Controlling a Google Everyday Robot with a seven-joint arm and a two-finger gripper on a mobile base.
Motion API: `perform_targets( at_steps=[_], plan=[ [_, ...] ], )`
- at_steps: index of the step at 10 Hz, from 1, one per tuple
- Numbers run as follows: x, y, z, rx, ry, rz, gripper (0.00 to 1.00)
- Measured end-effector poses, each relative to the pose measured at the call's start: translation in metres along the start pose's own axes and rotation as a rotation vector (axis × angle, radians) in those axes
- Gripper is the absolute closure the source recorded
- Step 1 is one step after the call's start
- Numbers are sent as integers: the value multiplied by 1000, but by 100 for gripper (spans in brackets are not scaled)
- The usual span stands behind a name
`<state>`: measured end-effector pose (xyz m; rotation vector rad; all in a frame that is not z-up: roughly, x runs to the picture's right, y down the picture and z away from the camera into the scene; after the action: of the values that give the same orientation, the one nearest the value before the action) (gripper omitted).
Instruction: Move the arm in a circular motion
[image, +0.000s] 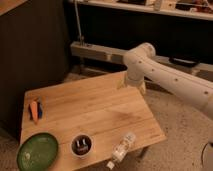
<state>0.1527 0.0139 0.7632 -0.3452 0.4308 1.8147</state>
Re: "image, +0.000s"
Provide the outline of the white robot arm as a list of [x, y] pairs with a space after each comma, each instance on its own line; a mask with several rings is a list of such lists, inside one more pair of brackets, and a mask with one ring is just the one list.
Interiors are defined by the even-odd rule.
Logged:
[[119, 87], [136, 87], [144, 94], [147, 77], [213, 120], [213, 82], [160, 64], [155, 56], [154, 46], [147, 42], [126, 51], [127, 70]]

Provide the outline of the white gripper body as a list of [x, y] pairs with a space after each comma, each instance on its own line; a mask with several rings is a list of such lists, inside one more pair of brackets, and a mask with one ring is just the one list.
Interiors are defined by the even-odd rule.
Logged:
[[138, 89], [141, 95], [146, 94], [146, 84], [144, 79], [132, 80], [128, 77], [127, 73], [124, 73], [124, 77], [118, 82], [117, 88], [126, 88], [127, 86], [132, 86]]

